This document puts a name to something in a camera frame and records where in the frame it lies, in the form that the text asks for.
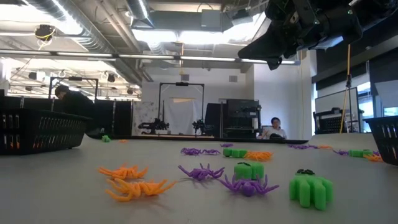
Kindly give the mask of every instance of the ceiling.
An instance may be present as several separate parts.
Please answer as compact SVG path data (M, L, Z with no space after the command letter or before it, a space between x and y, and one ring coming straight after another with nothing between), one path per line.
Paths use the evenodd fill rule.
M106 41L118 53L134 53L130 45L121 37L117 29L108 21L104 11L98 7L96 0L72 0L75 6L86 16L91 22L90 29L97 29ZM109 0L112 8L119 14L125 25L130 26L131 18L126 15L128 8L125 0ZM198 2L198 0L148 0L151 11L180 11L180 12L200 12L202 9L211 9L228 11L237 7L246 7L250 1L230 1L230 0L205 0ZM87 52L87 50L76 41L77 36L65 35L59 29L54 34L54 38L50 44L43 44L38 40L34 31L40 24L54 24L54 19L50 15L45 15L40 11L27 9L27 6L18 6L12 4L0 4L0 49L22 49L22 50L49 50L49 51L66 51L66 52ZM265 22L261 21L260 26L264 26ZM237 52L250 43L252 40L240 42L228 42L220 44L175 44L172 42L164 42L162 45L168 54L181 54L183 50L184 55L188 56L212 56L212 57L237 57ZM151 54L151 49L145 41L137 42L142 53ZM34 85L34 93L47 93L44 90L44 85L48 85L48 78L43 80L30 80L28 74L30 72L44 73L47 76L59 76L65 74L66 77L78 76L83 78L98 78L99 86L106 88L113 86L117 90L101 91L100 94L106 95L125 95L128 87L133 87L135 90L134 97L140 97L141 91L137 85L133 85L132 81L126 81L126 74L120 72L113 67L113 64L101 61L72 61L72 60L50 60L37 58L3 58L3 62L7 62L12 67L11 73L11 93L26 93L24 85ZM135 60L127 59L124 62L128 69L135 70L137 63ZM190 68L242 68L240 63L226 63L226 62L200 62L187 61L183 63L184 67ZM163 62L155 60L144 60L140 66L143 71L146 68L160 67L163 69L180 67L179 62ZM106 76L109 73L116 74L116 81L108 83ZM137 76L139 80L148 80L145 75L139 73ZM89 83L79 84L68 82L69 85L83 85L88 86ZM92 94L92 89L86 90L87 95Z

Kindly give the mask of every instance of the exposed duct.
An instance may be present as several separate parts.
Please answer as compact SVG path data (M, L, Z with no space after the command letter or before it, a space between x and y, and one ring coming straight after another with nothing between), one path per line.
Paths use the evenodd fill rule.
M102 33L91 23L71 0L23 0L26 4L48 14L60 22L73 22L80 26L81 35L85 38L75 39L82 47L93 53L115 53L113 46L103 37ZM106 62L121 72L127 82L141 84L141 77L121 59Z
M150 9L146 0L126 0L130 15L135 21L139 20L154 28L154 24L149 17Z

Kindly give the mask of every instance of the table surface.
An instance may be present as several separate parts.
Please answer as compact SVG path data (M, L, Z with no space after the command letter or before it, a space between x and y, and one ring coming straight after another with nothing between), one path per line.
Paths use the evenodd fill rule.
M324 135L312 144L375 149L371 135ZM210 163L233 166L242 159L183 156L183 147L219 149L219 142L130 140L127 143L84 138L79 149L28 156L0 157L1 223L395 223L398 167L340 156L328 149L290 149L283 144L236 143L234 148L272 151L265 162L269 184L280 187L266 196L232 194L217 180L196 182L181 172ZM116 202L105 189L99 166L149 166L146 180L177 180L155 197ZM326 211L302 208L289 200L289 181L297 169L311 169L334 183L334 201Z

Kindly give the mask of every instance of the plastic basket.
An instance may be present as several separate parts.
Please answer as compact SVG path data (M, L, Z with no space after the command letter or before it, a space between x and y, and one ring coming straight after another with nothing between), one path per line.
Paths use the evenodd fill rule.
M365 119L384 162L398 166L398 116Z
M0 110L0 154L33 154L81 144L89 118L31 109Z

